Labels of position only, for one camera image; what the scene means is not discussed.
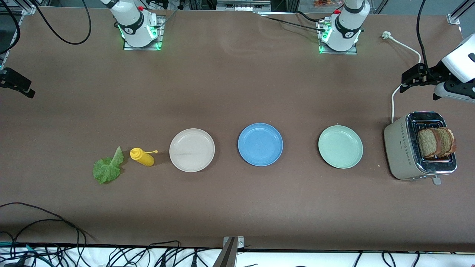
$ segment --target bread crust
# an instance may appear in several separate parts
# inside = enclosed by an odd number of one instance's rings
[[[443,129],[448,133],[448,135],[450,136],[450,141],[451,141],[451,146],[450,146],[449,151],[447,151],[447,152],[445,152],[441,155],[442,157],[445,157],[445,156],[448,156],[448,155],[454,153],[457,150],[457,142],[455,140],[455,136],[454,136],[454,133],[452,132],[452,130],[450,130],[447,127],[440,127],[440,129]]]
[[[437,142],[437,147],[436,147],[436,151],[434,152],[434,154],[431,154],[431,155],[428,155],[427,157],[425,157],[426,159],[432,159],[436,155],[442,153],[442,138],[440,137],[439,133],[434,128],[428,128],[428,129],[432,131],[432,133],[434,134],[434,137],[436,139],[436,142]]]

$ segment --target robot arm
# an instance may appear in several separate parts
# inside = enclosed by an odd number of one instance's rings
[[[418,63],[402,74],[404,93],[412,86],[435,85],[434,100],[449,97],[475,103],[475,34],[463,40],[427,72],[427,66]]]
[[[137,7],[133,0],[101,0],[114,15],[122,37],[132,47],[141,48],[157,38],[157,15]]]
[[[361,33],[361,26],[370,12],[367,0],[346,0],[339,14],[332,14],[328,20],[330,28],[322,42],[336,51],[349,50]]]

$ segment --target plate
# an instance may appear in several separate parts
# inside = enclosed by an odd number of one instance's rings
[[[251,124],[239,135],[237,148],[241,157],[254,166],[268,166],[276,162],[284,141],[279,131],[265,123]]]
[[[360,162],[363,156],[363,143],[352,129],[334,125],[326,128],[320,135],[318,150],[331,166],[348,169]]]
[[[214,141],[201,129],[186,129],[178,133],[170,144],[173,165],[184,172],[198,172],[206,168],[214,157]]]

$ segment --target green lettuce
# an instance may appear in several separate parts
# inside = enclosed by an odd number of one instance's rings
[[[100,184],[114,181],[120,175],[120,164],[124,161],[124,155],[120,146],[115,151],[114,157],[100,159],[94,163],[92,175]]]

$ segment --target white plate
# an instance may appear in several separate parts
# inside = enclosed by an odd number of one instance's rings
[[[173,165],[184,172],[198,172],[206,168],[214,157],[214,141],[201,129],[186,129],[170,144]]]
[[[331,166],[348,169],[360,162],[363,156],[363,143],[352,129],[334,125],[326,128],[320,135],[318,150]]]

